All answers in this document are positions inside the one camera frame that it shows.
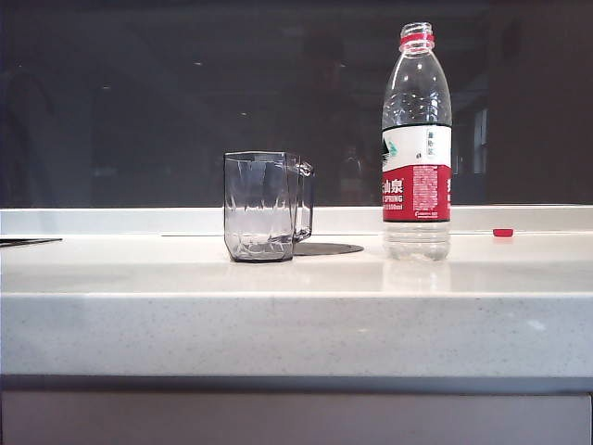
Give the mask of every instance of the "white label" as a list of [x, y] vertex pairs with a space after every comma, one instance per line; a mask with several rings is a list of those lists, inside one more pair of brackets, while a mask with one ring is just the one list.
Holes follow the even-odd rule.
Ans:
[[451, 167], [451, 128], [443, 125], [414, 125], [383, 132], [383, 171], [407, 165], [446, 165]]

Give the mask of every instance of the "black object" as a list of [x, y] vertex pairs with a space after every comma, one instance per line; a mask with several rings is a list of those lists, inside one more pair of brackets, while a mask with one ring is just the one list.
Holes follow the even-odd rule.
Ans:
[[3, 238], [0, 239], [0, 248], [11, 248], [13, 246], [28, 246], [29, 244], [49, 243], [50, 241], [61, 241], [62, 238]]
[[342, 253], [360, 252], [362, 250], [364, 250], [362, 246], [355, 246], [353, 244], [297, 243], [295, 244], [293, 255], [296, 257], [339, 255]]

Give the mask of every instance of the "plastic water bottle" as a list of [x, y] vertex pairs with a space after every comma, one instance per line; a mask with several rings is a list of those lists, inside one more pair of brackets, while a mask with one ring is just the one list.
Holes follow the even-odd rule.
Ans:
[[430, 23], [401, 31], [383, 106], [384, 246], [398, 259], [449, 250], [451, 101]]

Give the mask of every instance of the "red bottle label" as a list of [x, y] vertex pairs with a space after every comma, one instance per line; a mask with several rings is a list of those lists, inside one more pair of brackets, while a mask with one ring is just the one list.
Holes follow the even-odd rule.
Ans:
[[385, 130], [383, 140], [384, 221], [448, 221], [450, 127], [397, 127]]

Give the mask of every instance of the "bottle neck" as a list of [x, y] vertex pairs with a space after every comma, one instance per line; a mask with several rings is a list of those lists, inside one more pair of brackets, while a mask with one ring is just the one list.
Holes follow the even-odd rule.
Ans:
[[425, 40], [406, 42], [399, 47], [401, 54], [407, 57], [425, 56], [433, 51], [435, 44]]

